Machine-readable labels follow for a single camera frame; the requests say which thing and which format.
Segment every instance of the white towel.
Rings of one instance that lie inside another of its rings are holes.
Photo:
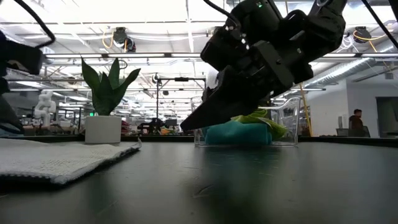
[[[0,138],[0,177],[45,178],[54,184],[65,184],[140,147],[140,141],[129,147]]]

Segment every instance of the green cloth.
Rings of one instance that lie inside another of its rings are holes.
[[[270,145],[272,135],[268,125],[262,123],[244,124],[228,121],[202,129],[208,145]]]
[[[248,124],[248,123],[266,123],[270,128],[269,132],[272,134],[272,139],[279,139],[283,137],[287,129],[282,125],[279,125],[272,120],[266,118],[267,110],[257,109],[253,113],[247,116],[236,116],[233,117],[232,120],[239,121],[240,123]]]

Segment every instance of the potted plant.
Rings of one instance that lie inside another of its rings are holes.
[[[98,116],[88,116],[85,121],[85,139],[90,144],[119,143],[121,118],[110,116],[122,100],[128,86],[137,78],[140,69],[132,71],[125,80],[119,79],[120,66],[116,58],[109,75],[98,73],[81,59],[81,73],[91,88],[93,106]]]

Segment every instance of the dark table surface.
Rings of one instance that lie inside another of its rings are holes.
[[[60,190],[6,190],[0,223],[398,223],[398,149],[143,143]]]

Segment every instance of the clear plastic bin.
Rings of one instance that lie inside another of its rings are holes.
[[[284,126],[287,131],[283,137],[273,139],[273,146],[294,146],[298,142],[298,128],[299,128],[299,114],[300,114],[300,97],[293,97],[288,99],[283,105],[271,107],[259,107],[259,109],[267,110],[267,114],[271,112],[271,119],[273,122]],[[191,99],[192,111],[201,104],[201,97],[193,97]],[[205,137],[201,129],[195,130],[195,145],[207,146]]]

